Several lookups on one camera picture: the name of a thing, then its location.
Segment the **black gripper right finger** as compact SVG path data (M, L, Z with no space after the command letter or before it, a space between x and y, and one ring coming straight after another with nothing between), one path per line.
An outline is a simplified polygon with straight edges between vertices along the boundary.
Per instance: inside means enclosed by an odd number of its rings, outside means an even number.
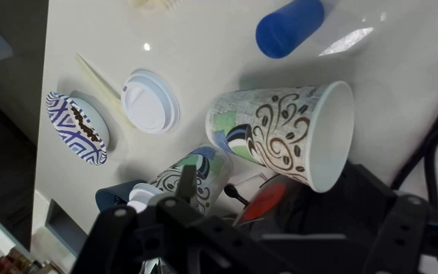
M354 231L376 234L394 199L394 191L365 165L348 162L339 177L342 211Z

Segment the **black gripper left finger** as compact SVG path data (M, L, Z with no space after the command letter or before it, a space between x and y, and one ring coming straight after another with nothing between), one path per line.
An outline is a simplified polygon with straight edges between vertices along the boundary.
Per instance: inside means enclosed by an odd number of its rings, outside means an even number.
M196 194L196 167L184 165L176 187L176 196L190 202Z

